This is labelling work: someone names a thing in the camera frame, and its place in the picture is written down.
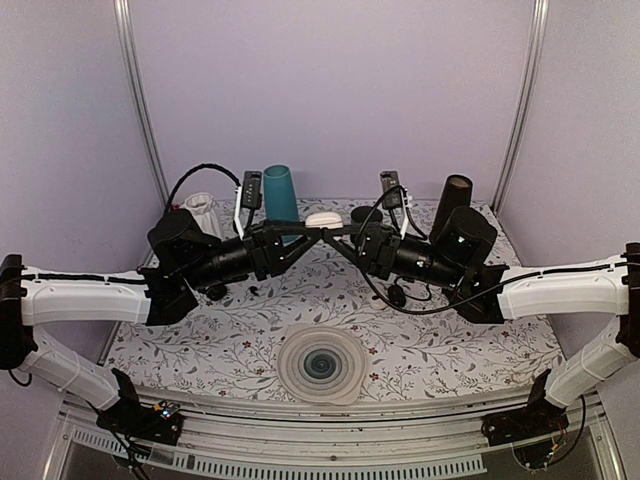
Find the white earbud charging case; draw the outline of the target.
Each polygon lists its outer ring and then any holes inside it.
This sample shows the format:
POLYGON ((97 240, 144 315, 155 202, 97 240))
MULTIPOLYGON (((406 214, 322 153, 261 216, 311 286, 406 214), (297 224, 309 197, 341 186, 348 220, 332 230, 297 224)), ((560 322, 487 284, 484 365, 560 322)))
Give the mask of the white earbud charging case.
POLYGON ((305 226, 307 228, 338 229, 343 227, 343 220, 336 212, 317 212, 309 215, 305 219, 305 226))

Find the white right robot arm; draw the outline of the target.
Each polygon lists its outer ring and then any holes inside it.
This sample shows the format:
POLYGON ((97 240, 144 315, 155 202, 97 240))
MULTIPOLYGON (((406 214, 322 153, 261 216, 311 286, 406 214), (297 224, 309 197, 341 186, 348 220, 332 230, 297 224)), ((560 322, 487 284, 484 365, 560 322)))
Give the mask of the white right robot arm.
POLYGON ((496 229, 469 206, 454 208, 425 241, 370 219, 344 224, 330 213, 323 240, 365 276, 392 274, 443 290, 448 308, 472 323, 500 324, 543 314, 609 313, 595 340, 535 381, 517 427, 537 436, 585 391, 639 358, 639 246, 591 263, 555 267, 488 265, 496 229))

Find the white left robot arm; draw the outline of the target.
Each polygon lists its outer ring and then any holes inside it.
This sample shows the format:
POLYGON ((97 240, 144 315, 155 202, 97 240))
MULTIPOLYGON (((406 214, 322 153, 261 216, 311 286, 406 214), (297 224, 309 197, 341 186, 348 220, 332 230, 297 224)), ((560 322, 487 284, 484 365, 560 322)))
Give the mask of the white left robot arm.
POLYGON ((173 325, 198 305, 197 294, 284 273, 322 237, 299 222, 263 221, 243 236, 204 233, 192 214, 174 210, 149 232, 159 262, 120 274, 45 272, 11 254, 1 265, 1 367, 38 376, 101 411, 128 434, 148 426, 129 377, 99 367, 46 335, 42 325, 116 321, 173 325))

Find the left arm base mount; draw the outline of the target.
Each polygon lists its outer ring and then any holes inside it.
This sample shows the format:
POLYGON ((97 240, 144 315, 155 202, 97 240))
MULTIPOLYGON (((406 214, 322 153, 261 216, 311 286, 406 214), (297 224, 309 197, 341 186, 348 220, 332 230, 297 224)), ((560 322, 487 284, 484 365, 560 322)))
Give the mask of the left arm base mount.
POLYGON ((99 410, 96 425, 126 437, 176 446, 184 423, 181 406, 167 400, 144 406, 130 378, 115 368, 111 372, 117 380, 119 397, 110 408, 99 410))

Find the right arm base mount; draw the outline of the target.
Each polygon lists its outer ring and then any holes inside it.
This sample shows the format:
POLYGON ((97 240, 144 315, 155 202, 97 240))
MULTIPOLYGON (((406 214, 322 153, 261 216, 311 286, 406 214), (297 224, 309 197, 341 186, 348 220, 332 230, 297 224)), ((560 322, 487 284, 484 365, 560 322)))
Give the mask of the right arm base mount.
POLYGON ((482 418, 481 433, 490 446, 560 432, 569 426, 566 408, 555 406, 545 397, 550 374, 547 369, 535 379, 525 406, 482 418))

